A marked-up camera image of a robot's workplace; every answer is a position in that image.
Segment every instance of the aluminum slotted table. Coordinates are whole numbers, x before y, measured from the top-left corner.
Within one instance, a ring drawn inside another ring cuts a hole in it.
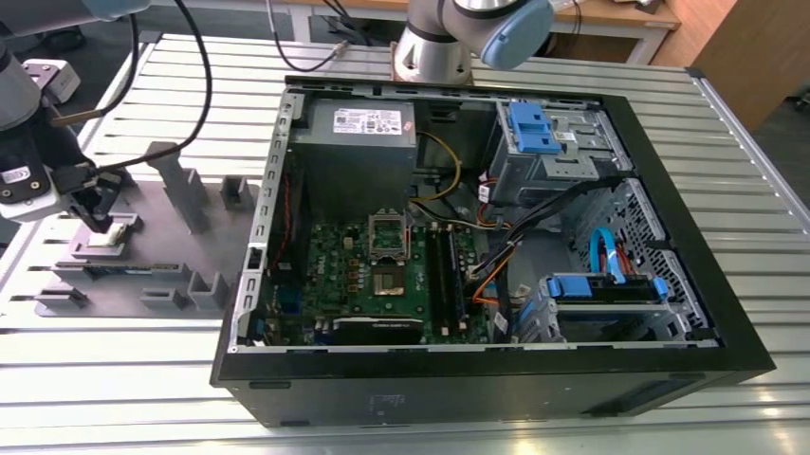
[[[329,45],[285,44],[299,64]],[[184,166],[217,180],[259,176],[287,69],[271,43],[209,38],[215,97]],[[475,62],[480,85],[627,97],[715,252],[776,370],[695,393],[628,419],[269,431],[208,385],[219,320],[40,318],[33,295],[50,280],[74,220],[25,225],[2,258],[0,452],[146,447],[179,453],[786,453],[810,446],[810,216],[714,89],[683,70],[532,60],[500,72]],[[319,73],[389,79],[387,49],[352,47]],[[121,84],[125,65],[101,100]],[[191,37],[142,45],[125,103],[85,127],[97,164],[183,139],[203,102]],[[156,179],[146,166],[134,178]]]

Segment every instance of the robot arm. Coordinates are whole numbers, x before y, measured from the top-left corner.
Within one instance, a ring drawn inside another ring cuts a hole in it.
[[[52,125],[57,112],[2,38],[114,20],[150,0],[26,0],[24,8],[20,3],[0,0],[0,216],[28,222],[68,210],[104,231],[122,176],[90,177],[92,161],[72,131]]]
[[[113,21],[149,8],[150,3],[152,0],[0,0],[0,38]]]
[[[552,26],[548,0],[411,1],[393,67],[409,82],[465,83],[469,52],[496,69],[523,63]]]

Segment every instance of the power supply label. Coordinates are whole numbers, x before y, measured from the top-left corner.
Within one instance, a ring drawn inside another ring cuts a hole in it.
[[[348,135],[400,135],[403,115],[400,111],[337,109],[333,111],[332,130]]]

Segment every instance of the table leg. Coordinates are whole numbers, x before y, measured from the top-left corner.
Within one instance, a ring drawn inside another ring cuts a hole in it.
[[[668,32],[667,28],[646,29],[644,36],[638,40],[638,44],[630,53],[628,64],[650,64]]]
[[[311,43],[308,18],[312,15],[312,8],[304,5],[287,5],[287,11],[292,22],[292,41]]]

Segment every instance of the green circuit board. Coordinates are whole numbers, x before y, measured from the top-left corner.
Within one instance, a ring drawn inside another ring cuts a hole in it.
[[[375,245],[380,242],[383,247],[391,247],[404,240],[408,259],[399,263],[380,260],[372,264],[368,259],[368,225],[313,226],[300,313],[281,318],[283,338],[288,344],[319,344],[312,330],[317,319],[379,315],[423,320],[427,344],[485,340],[483,314],[469,317],[463,334],[432,332],[425,254],[428,229],[411,227],[404,236],[400,239],[395,229],[376,229]],[[459,263],[465,267],[477,259],[475,239],[468,229],[455,232],[455,247]]]

